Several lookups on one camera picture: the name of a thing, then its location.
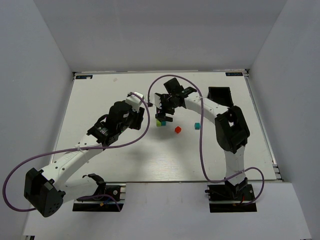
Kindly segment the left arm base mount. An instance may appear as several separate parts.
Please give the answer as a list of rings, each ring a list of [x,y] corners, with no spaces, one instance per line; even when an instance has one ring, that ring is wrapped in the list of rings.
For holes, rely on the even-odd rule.
[[[96,197],[75,200],[73,202],[73,212],[99,212],[99,213],[117,213],[120,212],[125,204],[126,185],[107,184],[103,190],[94,193]]]

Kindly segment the red cube front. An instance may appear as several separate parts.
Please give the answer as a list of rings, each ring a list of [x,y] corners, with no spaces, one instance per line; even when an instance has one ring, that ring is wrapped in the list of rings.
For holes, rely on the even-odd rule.
[[[182,131],[182,129],[181,129],[181,127],[177,126],[174,131],[175,131],[177,134],[179,134],[179,133]]]

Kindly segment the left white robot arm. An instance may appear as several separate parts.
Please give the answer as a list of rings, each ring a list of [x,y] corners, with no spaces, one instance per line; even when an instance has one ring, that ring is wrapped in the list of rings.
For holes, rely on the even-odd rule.
[[[115,143],[126,129],[140,130],[144,96],[136,93],[117,101],[109,113],[101,116],[75,146],[54,163],[40,170],[30,169],[25,175],[24,197],[45,218],[72,198],[72,187],[67,180],[85,163]]]

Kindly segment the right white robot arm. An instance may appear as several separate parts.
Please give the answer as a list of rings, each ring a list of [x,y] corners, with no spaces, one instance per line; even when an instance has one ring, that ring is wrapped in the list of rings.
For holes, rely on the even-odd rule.
[[[215,126],[218,145],[225,155],[225,186],[235,199],[248,184],[245,174],[244,152],[250,130],[240,107],[234,105],[229,87],[208,88],[202,97],[196,87],[184,88],[176,78],[164,83],[166,93],[155,93],[152,104],[160,122],[172,122],[175,109],[183,107],[200,114]]]

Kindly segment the teal cube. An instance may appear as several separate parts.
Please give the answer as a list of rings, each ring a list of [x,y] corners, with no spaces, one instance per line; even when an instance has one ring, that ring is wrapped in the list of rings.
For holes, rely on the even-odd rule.
[[[195,124],[194,124],[194,129],[195,130],[199,130],[201,128],[201,124],[199,123],[199,122],[196,122]]]

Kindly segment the green arch block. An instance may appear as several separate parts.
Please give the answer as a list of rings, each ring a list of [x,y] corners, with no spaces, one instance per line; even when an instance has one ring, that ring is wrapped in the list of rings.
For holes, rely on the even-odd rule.
[[[161,127],[163,124],[162,124],[162,122],[160,121],[160,120],[156,120],[156,126],[157,127]]]

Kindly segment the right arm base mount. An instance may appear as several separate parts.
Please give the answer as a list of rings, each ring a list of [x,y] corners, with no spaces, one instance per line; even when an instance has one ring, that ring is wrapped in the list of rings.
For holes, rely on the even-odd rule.
[[[227,191],[223,184],[208,185],[204,191],[208,196],[211,213],[253,213],[257,212],[255,203],[248,204],[255,198],[251,184],[248,184],[237,196]]]

